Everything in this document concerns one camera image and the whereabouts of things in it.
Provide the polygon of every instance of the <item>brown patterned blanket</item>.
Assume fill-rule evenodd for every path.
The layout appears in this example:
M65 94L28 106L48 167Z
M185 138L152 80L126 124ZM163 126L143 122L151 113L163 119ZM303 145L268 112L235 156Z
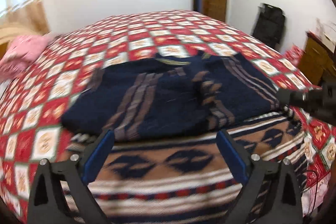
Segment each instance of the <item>brown patterned blanket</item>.
M228 130L234 140L264 160L288 157L305 185L304 133L297 120L272 112ZM219 223L241 190L215 143L216 132L198 137L116 144L89 189L113 223ZM92 137L76 135L67 159ZM265 183L251 211L257 217L267 192ZM69 207L78 210L66 183Z

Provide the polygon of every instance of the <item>black cable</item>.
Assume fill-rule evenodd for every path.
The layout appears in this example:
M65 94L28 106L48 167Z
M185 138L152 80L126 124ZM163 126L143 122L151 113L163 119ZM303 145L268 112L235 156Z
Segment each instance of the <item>black cable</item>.
M311 210L311 212L309 214L306 215L307 218L310 218L311 214L313 213L314 211L314 208L315 208L315 203L316 203L316 196L317 196L317 188L318 188L318 174L315 170L304 170L302 173L306 173L306 172L312 172L316 175L316 191L315 191L315 198L314 198L314 205L313 205L313 209Z

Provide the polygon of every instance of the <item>backpack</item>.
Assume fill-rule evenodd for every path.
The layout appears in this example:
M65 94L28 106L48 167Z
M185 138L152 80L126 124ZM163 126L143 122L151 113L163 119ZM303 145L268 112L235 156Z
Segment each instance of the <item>backpack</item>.
M275 48L284 33L285 19L283 11L266 3L259 7L259 17L252 36L271 48Z

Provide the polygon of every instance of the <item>blue gripper pad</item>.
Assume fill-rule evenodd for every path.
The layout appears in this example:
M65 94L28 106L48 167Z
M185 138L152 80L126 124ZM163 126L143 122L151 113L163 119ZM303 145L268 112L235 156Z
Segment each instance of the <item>blue gripper pad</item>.
M108 130L101 140L100 138L97 139L96 142L99 143L92 152L89 147L85 149L89 149L88 152L91 153L82 167L81 179L85 185L95 181L100 169L103 167L106 158L114 146L114 141L114 132L112 130Z
M234 179L245 185L250 175L249 153L244 147L237 144L226 131L217 133L216 144Z

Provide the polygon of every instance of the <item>wooden cabinet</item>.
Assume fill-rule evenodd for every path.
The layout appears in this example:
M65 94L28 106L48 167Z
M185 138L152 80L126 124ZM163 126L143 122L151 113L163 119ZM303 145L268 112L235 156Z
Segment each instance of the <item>wooden cabinet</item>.
M8 42L4 42L4 43L1 43L1 42L0 42L0 60L2 59L2 57L3 57L3 56L5 55L5 53L6 53L7 44L8 44Z
M336 81L333 52L323 45L314 34L307 33L307 35L306 47L298 69L313 85L321 85L324 81Z

